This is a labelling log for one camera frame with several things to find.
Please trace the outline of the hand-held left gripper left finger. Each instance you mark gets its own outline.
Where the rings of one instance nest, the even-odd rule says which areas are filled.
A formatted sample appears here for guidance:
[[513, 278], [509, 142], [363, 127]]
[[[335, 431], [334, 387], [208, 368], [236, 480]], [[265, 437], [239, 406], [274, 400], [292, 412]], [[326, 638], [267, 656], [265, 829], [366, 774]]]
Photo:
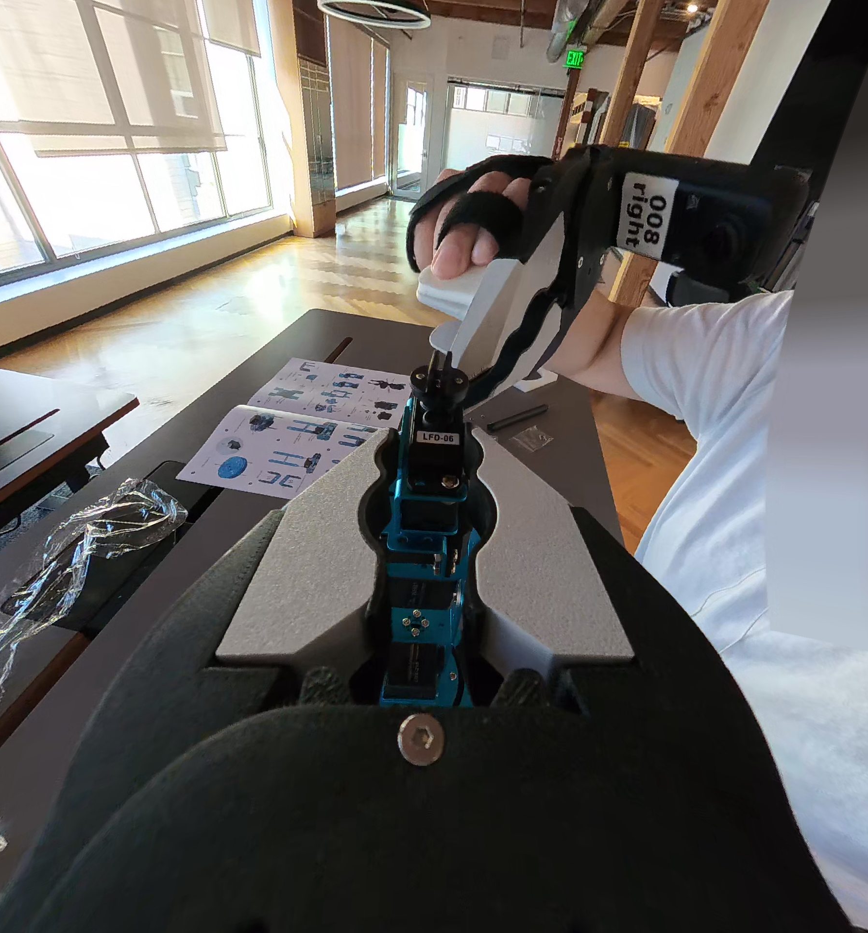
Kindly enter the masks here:
[[366, 609], [381, 558], [360, 508], [381, 480], [375, 433], [285, 509], [217, 649], [230, 665], [278, 664], [353, 674], [370, 658]]

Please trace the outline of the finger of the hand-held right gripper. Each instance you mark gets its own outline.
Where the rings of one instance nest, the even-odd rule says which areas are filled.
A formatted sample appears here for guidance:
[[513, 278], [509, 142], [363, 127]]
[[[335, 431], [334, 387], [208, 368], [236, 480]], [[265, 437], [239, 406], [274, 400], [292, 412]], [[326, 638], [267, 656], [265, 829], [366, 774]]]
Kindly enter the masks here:
[[562, 318], [555, 297], [535, 295], [518, 326], [503, 339], [496, 361], [477, 376], [476, 402], [486, 402], [547, 359], [561, 335]]
[[561, 323], [550, 329], [549, 344], [535, 363], [544, 368], [580, 367], [579, 227], [560, 215], [533, 255], [525, 262], [493, 260], [472, 299], [463, 321], [450, 321], [433, 331], [431, 346], [451, 352], [459, 368], [488, 368], [497, 364], [508, 340], [524, 321], [532, 300], [556, 304]]

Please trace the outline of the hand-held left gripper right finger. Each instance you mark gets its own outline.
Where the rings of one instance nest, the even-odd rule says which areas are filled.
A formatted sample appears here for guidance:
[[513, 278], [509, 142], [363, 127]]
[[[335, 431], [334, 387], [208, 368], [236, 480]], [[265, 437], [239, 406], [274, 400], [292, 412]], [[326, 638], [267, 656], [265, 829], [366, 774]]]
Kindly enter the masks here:
[[481, 653], [507, 675], [634, 657], [568, 502], [481, 429], [477, 477], [496, 523], [476, 557]]

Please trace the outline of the black electric screwdriver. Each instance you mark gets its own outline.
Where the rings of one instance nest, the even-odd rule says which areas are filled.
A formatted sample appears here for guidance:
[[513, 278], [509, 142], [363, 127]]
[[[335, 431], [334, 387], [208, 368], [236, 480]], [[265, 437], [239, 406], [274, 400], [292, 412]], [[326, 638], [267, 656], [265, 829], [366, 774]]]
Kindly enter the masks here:
[[529, 421], [530, 419], [540, 417], [548, 412], [548, 408], [548, 404], [540, 404], [527, 410], [507, 415], [503, 418], [487, 423], [486, 430], [490, 434], [495, 434], [497, 432], [508, 429], [511, 426], [520, 425]]

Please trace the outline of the blue toy robot arm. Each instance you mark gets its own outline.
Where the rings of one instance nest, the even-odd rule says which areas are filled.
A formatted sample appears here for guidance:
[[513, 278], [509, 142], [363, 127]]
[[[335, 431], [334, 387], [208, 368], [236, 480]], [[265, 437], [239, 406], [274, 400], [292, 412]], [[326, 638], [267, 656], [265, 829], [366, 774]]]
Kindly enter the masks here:
[[391, 643], [381, 706], [469, 707], [463, 611], [479, 542], [467, 509], [469, 381], [435, 351], [410, 377], [384, 529]]

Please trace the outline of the person's right forearm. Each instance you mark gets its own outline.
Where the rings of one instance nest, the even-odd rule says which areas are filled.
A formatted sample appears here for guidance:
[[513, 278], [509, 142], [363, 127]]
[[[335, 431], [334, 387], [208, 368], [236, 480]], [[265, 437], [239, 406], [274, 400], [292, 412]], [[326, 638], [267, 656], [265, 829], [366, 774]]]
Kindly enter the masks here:
[[671, 404], [636, 390], [640, 382], [625, 372], [622, 343], [628, 334], [630, 358], [648, 349], [666, 360], [673, 354], [669, 346], [680, 333], [682, 319], [682, 314], [668, 309], [619, 304], [594, 289], [544, 367], [594, 391], [648, 401], [680, 421]]

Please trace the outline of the dark grey desk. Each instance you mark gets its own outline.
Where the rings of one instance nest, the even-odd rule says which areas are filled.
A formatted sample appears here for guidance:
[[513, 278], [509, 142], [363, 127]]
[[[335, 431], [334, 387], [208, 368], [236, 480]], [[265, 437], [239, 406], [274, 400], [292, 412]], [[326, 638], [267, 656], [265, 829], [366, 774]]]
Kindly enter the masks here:
[[[51, 519], [0, 552], [0, 592], [40, 552], [56, 523], [114, 491], [125, 479], [142, 478], [165, 461], [185, 462], [235, 405], [247, 402], [292, 357], [324, 359], [347, 339], [340, 362], [408, 373], [430, 356], [429, 329], [341, 312], [309, 310], [278, 337], [234, 368], [194, 403], [85, 486]], [[476, 410], [479, 425], [547, 403], [536, 419], [551, 440], [536, 450], [513, 437], [498, 439], [521, 462], [573, 505], [585, 507], [618, 541], [622, 535], [591, 411], [588, 390], [558, 380], [533, 393], [510, 392]], [[67, 774], [82, 730], [116, 673], [178, 595], [279, 501], [226, 491], [218, 495], [95, 640], [0, 747], [0, 891], [20, 865]]]

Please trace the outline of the grey wood-edged desk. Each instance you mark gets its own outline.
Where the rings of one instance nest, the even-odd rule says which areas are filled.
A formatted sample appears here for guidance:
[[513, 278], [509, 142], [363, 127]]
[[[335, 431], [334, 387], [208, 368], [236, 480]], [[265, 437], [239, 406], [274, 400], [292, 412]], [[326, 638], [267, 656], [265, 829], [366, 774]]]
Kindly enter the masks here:
[[75, 493], [108, 448], [104, 431], [138, 406], [128, 393], [0, 369], [0, 528], [63, 483]]

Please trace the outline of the person's right hand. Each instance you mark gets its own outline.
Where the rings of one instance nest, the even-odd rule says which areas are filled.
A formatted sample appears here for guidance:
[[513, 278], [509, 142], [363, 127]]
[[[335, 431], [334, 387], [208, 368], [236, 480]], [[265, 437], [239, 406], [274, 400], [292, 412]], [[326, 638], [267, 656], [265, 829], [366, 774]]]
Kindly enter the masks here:
[[[486, 191], [501, 194], [521, 210], [526, 208], [530, 180], [514, 179], [507, 173], [484, 174], [469, 188], [468, 194]], [[436, 248], [427, 246], [425, 262], [440, 281], [449, 281], [472, 267], [487, 266], [498, 254], [498, 241], [482, 227], [465, 224], [454, 227]]]

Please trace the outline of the printed instruction booklet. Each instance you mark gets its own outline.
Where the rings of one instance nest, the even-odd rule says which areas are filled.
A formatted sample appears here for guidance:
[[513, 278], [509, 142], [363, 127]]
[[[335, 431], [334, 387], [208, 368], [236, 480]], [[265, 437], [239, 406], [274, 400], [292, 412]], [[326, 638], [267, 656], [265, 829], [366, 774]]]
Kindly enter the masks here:
[[408, 376], [292, 358], [233, 408], [177, 477], [290, 499], [380, 431], [398, 430]]

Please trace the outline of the person's white shirt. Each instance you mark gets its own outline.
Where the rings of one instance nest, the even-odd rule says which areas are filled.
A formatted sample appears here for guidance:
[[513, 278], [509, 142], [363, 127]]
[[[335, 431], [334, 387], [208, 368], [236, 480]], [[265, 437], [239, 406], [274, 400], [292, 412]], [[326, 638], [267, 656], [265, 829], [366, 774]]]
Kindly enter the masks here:
[[766, 443], [793, 296], [627, 317], [628, 385], [685, 423], [697, 445], [635, 556], [734, 675], [825, 879], [868, 930], [868, 652], [770, 629]]

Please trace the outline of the crumpled clear plastic wrap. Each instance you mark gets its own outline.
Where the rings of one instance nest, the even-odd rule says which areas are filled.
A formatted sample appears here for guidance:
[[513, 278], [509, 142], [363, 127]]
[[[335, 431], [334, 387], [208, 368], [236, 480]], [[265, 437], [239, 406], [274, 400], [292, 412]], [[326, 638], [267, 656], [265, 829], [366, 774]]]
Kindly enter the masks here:
[[127, 479], [62, 521], [0, 593], [0, 703], [22, 643], [57, 626], [86, 633], [125, 580], [187, 520], [149, 480]]

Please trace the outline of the beige roller blind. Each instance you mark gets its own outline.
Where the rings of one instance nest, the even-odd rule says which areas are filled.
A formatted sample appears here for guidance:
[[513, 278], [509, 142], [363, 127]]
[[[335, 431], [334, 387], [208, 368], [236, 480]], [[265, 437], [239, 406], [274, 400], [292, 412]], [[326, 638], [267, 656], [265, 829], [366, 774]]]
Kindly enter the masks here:
[[252, 2], [36, 2], [23, 112], [150, 153], [227, 148], [207, 43], [258, 56]]

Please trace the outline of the large side window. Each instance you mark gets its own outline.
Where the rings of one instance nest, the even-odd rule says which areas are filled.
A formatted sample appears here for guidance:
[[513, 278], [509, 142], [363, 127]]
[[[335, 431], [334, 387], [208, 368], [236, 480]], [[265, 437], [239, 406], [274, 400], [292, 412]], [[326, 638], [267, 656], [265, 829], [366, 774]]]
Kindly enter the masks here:
[[20, 22], [36, 2], [201, 1], [0, 1], [0, 279], [274, 206], [280, 190], [260, 111], [263, 2], [252, 2], [258, 56], [206, 44], [227, 148], [192, 153], [150, 153], [120, 136], [67, 134], [27, 119], [31, 67], [20, 64], [20, 53], [29, 49], [31, 29]]

